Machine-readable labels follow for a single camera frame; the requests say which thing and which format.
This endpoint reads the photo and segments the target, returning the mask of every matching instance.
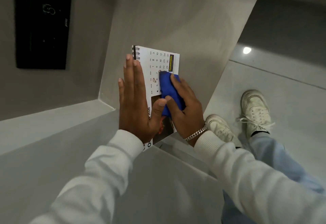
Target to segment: sweater cuff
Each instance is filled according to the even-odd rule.
[[[113,145],[122,149],[131,156],[133,160],[144,150],[144,144],[141,140],[134,134],[125,130],[117,130],[108,145]]]
[[[223,144],[225,142],[219,139],[213,132],[206,131],[198,138],[194,149],[202,157],[204,162],[209,164],[212,157]]]

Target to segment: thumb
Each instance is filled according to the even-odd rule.
[[[183,114],[182,111],[179,109],[177,103],[175,102],[175,100],[171,96],[167,95],[165,97],[165,99],[168,101],[166,103],[166,105],[169,108],[169,111],[171,113],[172,119],[175,119],[175,117],[177,115],[179,115],[180,113]]]
[[[151,119],[149,121],[149,127],[151,129],[159,130],[162,112],[166,104],[166,99],[158,99],[154,102],[152,107]]]

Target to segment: hand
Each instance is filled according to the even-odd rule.
[[[148,143],[160,129],[161,115],[166,104],[165,99],[158,99],[149,110],[146,101],[146,88],[141,64],[127,54],[124,63],[124,81],[119,78],[120,118],[119,129],[128,131],[138,137],[144,144]]]
[[[202,104],[196,98],[195,93],[187,82],[184,79],[180,80],[181,82],[171,74],[171,82],[179,95],[184,99],[186,108],[181,111],[171,96],[166,96],[165,99],[168,101],[167,106],[172,115],[175,128],[185,139],[203,128],[205,121],[203,118]],[[193,138],[188,143],[194,147],[199,137],[200,135]]]

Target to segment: spiral binding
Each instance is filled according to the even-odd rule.
[[[137,57],[137,55],[140,55],[139,52],[136,52],[136,50],[139,50],[139,47],[136,47],[135,45],[132,46],[132,55],[134,56],[134,60],[140,60],[140,57]]]

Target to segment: black panel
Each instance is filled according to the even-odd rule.
[[[65,69],[71,0],[15,0],[16,65]]]

